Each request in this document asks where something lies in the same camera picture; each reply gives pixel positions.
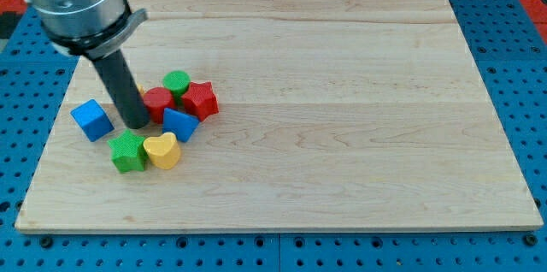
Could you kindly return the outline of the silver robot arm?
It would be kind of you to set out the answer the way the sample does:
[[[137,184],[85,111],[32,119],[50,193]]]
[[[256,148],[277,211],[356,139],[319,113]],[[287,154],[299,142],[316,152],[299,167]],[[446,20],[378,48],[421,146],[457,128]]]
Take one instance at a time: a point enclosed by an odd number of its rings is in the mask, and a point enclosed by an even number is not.
[[[38,12],[55,47],[68,56],[104,59],[121,48],[148,19],[128,0],[25,0]]]

